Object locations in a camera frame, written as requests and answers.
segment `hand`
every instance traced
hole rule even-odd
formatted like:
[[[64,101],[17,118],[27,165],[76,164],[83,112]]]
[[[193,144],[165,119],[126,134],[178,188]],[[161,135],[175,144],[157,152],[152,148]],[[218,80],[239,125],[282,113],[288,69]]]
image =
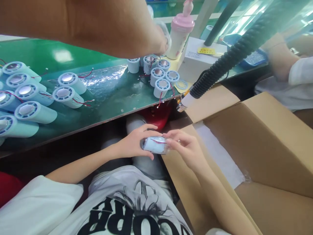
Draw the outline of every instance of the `hand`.
[[[128,136],[116,143],[118,157],[126,158],[147,156],[153,160],[153,154],[149,151],[143,150],[140,146],[140,141],[151,136],[162,136],[162,134],[157,131],[147,131],[147,129],[156,130],[157,126],[152,124],[144,124],[141,127],[133,130]]]
[[[167,139],[166,143],[179,152],[186,165],[194,172],[201,171],[208,167],[208,163],[202,153],[196,137],[188,135],[181,130],[172,130],[163,134]]]

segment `white t-shirt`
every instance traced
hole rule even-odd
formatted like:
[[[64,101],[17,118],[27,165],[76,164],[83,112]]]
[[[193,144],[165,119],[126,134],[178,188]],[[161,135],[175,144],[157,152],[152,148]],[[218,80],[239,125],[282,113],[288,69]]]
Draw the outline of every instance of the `white t-shirt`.
[[[313,108],[313,57],[298,60],[290,69],[288,83],[275,77],[260,81],[255,93],[267,91],[290,111]]]
[[[134,166],[95,178],[71,213],[82,193],[38,176],[0,209],[0,234],[191,234],[166,192]]]

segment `person's arm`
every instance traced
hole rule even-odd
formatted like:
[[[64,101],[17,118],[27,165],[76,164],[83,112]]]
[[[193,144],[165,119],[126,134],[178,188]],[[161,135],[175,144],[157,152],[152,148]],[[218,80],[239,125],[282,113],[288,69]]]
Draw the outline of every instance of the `person's arm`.
[[[0,34],[50,39],[122,58],[162,54],[145,0],[2,0]]]
[[[300,59],[292,53],[281,34],[275,34],[262,49],[267,53],[274,76],[281,82],[288,82],[292,66]]]
[[[134,156],[147,156],[153,159],[151,152],[142,150],[140,141],[150,136],[162,136],[162,134],[157,131],[147,131],[147,129],[157,129],[157,126],[145,124],[133,130],[118,143],[69,163],[46,175],[46,178],[60,183],[76,184],[109,160]]]
[[[258,232],[251,221],[209,167],[197,139],[181,130],[173,130],[163,135],[172,138],[168,139],[167,143],[179,152],[187,166],[197,176],[221,225],[232,235],[257,235]]]

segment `bottle cap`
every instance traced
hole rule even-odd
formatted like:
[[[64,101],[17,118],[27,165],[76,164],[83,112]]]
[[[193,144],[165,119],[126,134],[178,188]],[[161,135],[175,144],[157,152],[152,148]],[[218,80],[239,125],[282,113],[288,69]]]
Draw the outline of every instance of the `bottle cap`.
[[[171,23],[171,28],[175,31],[183,33],[191,33],[195,26],[195,22],[190,15],[193,9],[192,0],[186,0],[184,3],[183,13],[176,15]]]

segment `clear plastic part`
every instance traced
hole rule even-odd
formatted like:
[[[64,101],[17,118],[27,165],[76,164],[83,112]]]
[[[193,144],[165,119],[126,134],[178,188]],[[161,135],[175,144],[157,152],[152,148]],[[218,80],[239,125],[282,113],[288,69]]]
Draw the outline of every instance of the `clear plastic part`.
[[[142,145],[142,149],[155,153],[155,154],[162,154],[166,155],[170,147],[166,143],[167,138],[162,136],[152,136],[145,139]]]

